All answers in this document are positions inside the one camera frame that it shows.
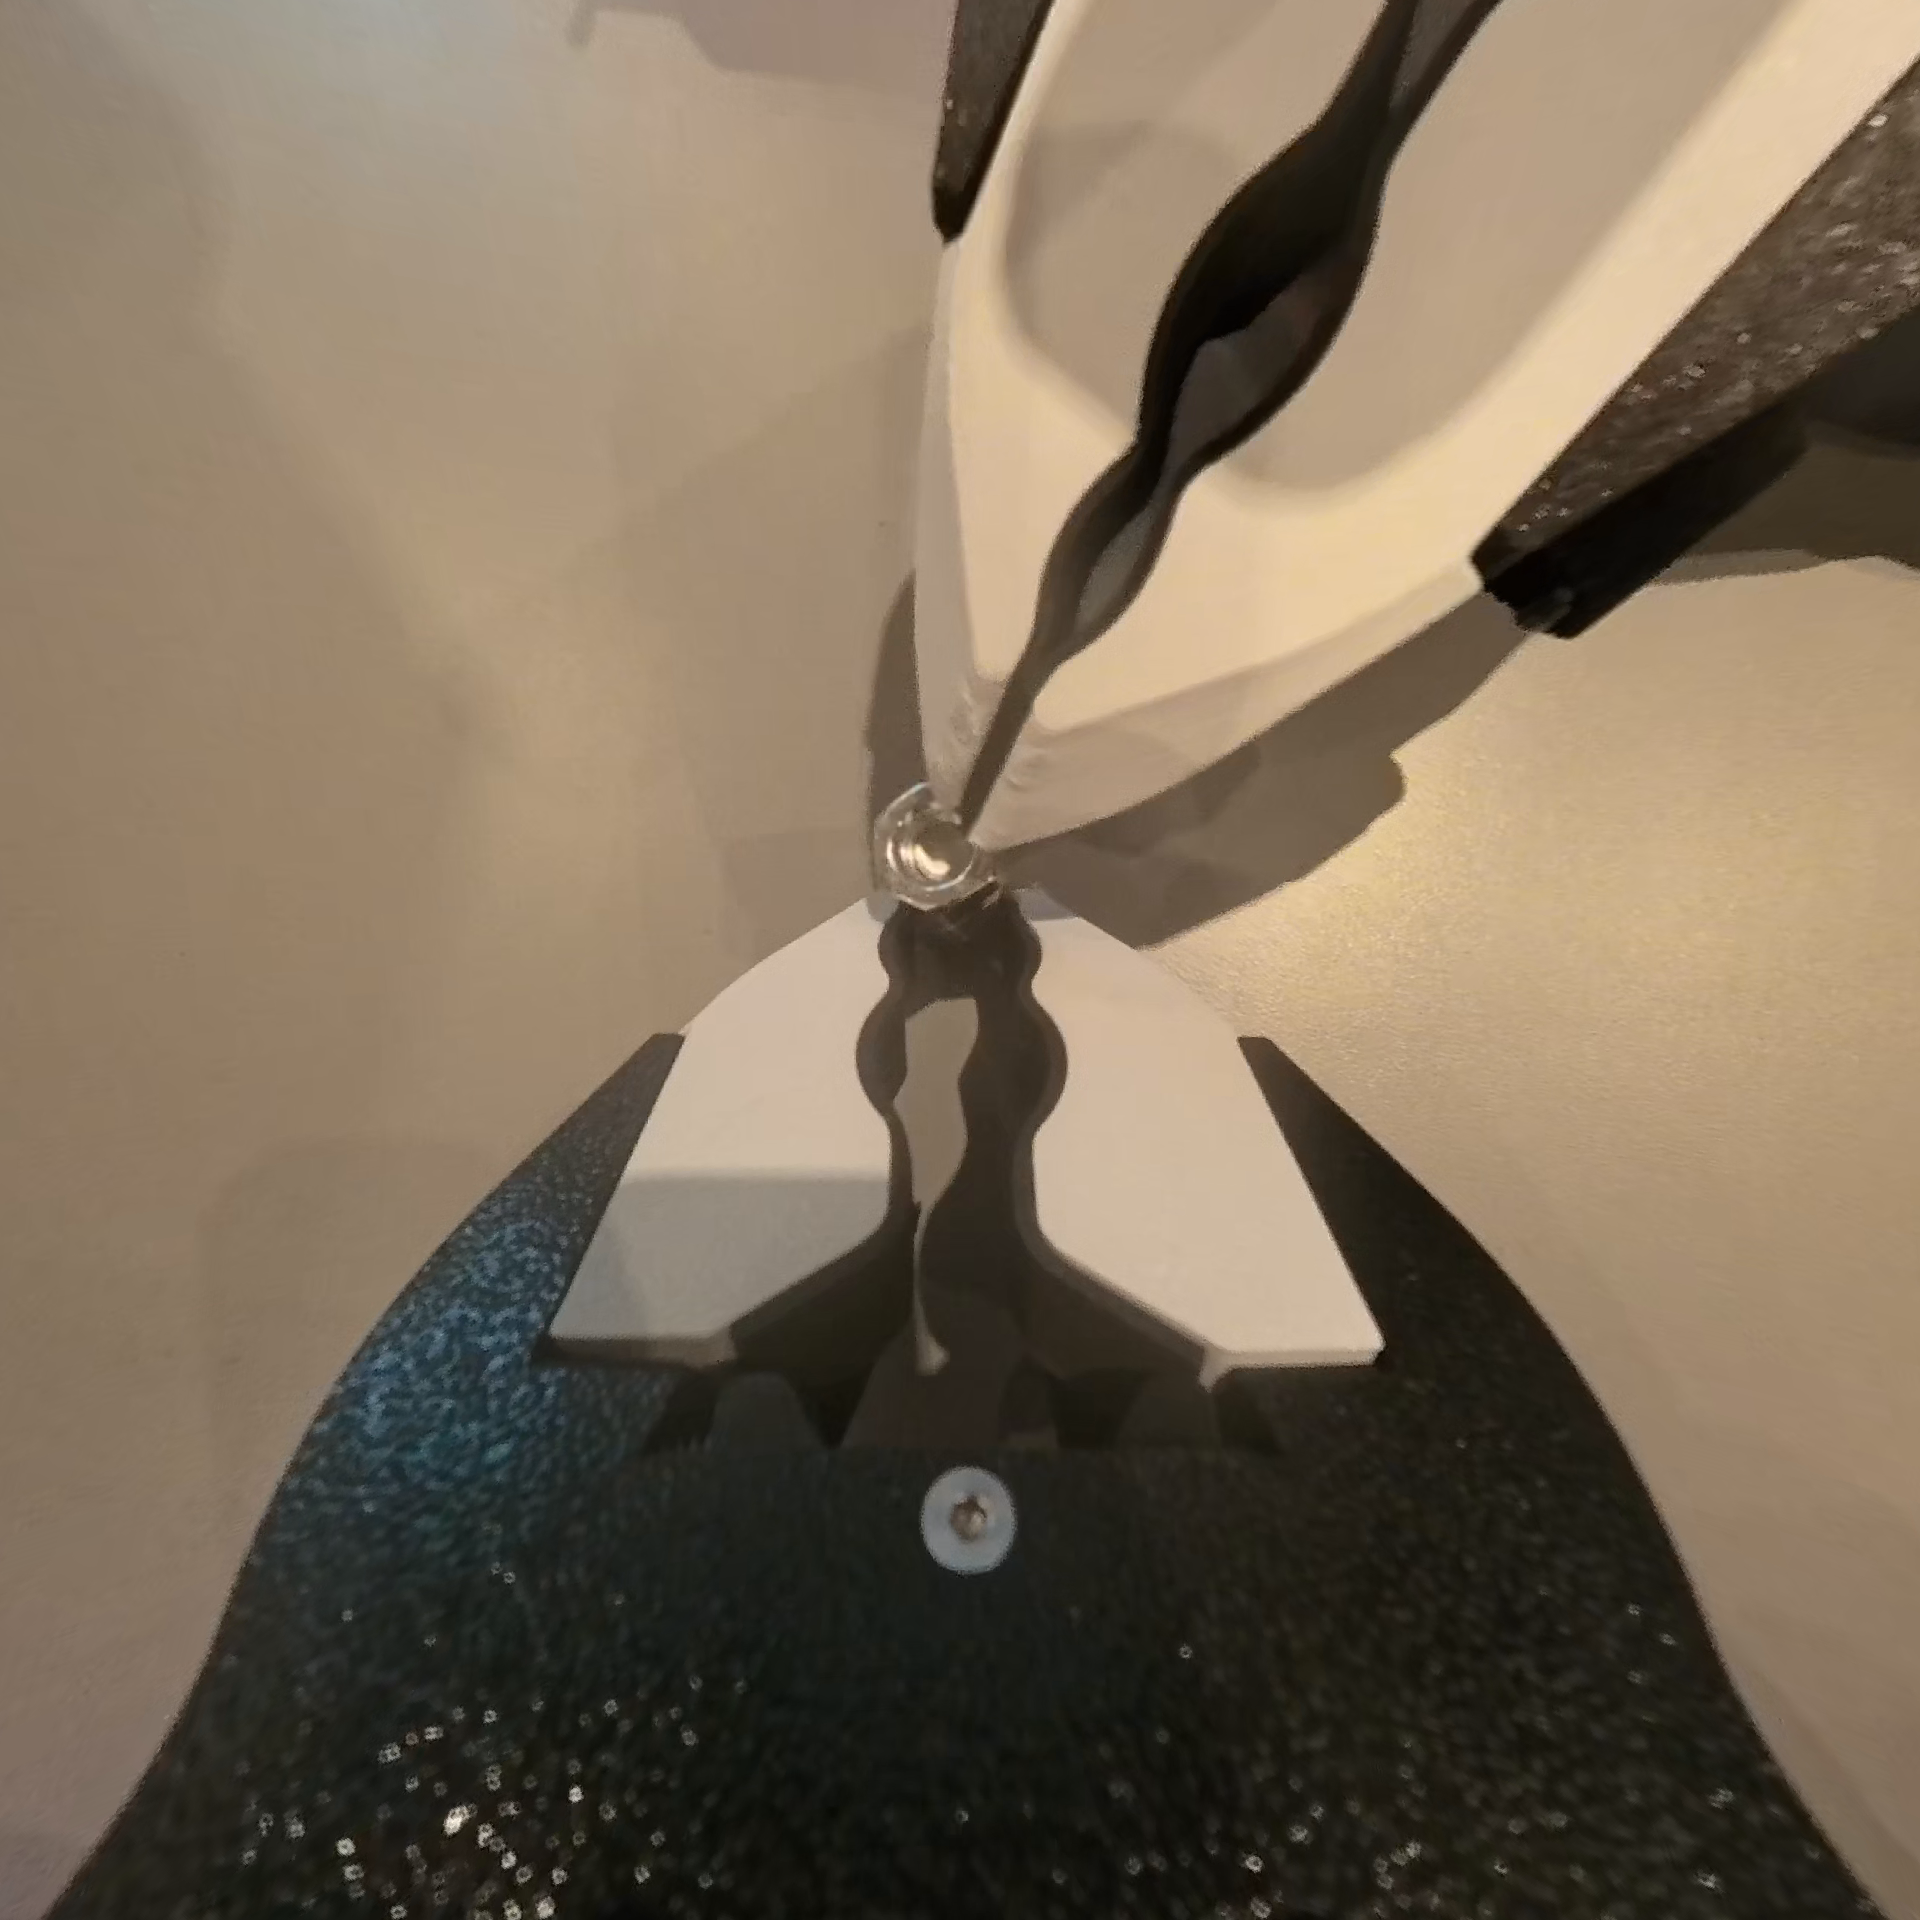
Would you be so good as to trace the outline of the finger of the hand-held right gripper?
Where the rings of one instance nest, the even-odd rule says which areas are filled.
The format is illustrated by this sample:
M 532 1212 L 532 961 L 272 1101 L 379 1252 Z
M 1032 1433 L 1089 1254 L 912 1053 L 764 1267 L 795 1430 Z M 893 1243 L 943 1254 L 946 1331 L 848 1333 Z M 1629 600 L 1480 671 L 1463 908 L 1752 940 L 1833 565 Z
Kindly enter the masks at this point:
M 954 29 L 915 534 L 954 817 L 1107 817 L 1410 632 L 1355 507 L 1221 470 L 1353 307 L 1410 5 L 1039 5 Z
M 1410 632 L 1315 700 L 1475 598 L 1472 552 L 1540 469 L 1858 124 L 1900 125 L 1911 1 L 1495 5 L 1388 166 L 1329 369 L 1221 463 L 1259 504 L 1355 507 L 1365 552 L 1410 565 Z M 986 7 L 995 79 L 1039 5 Z M 1816 236 L 1911 293 L 1896 225 L 1855 249 L 1858 225 L 1840 207 Z

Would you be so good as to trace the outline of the silver bolt with nut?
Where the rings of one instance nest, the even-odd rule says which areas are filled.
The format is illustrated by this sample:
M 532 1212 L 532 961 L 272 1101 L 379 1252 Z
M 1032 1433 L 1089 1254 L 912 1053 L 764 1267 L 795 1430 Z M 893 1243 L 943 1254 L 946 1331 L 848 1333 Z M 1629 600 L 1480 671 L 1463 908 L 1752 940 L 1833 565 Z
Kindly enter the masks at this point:
M 951 913 L 999 889 L 992 855 L 924 780 L 875 815 L 871 865 L 889 897 L 921 913 Z

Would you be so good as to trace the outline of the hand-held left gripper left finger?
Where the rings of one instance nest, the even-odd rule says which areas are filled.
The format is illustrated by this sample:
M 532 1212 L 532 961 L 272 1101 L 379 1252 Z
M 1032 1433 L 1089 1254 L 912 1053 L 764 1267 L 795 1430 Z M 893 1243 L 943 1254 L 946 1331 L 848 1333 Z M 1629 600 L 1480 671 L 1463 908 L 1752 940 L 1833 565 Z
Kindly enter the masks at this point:
M 548 1325 L 572 1360 L 873 1364 L 906 1333 L 896 909 L 855 900 L 679 1033 Z

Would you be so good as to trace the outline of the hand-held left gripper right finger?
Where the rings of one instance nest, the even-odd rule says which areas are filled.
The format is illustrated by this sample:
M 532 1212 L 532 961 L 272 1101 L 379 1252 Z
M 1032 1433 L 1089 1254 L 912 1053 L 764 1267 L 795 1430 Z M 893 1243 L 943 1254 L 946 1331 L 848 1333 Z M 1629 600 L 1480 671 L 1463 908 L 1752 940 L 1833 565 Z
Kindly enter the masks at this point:
M 981 1302 L 1059 1381 L 1365 1369 L 1381 1328 L 1232 1027 L 1043 896 L 937 949 L 977 1007 L 930 1302 Z

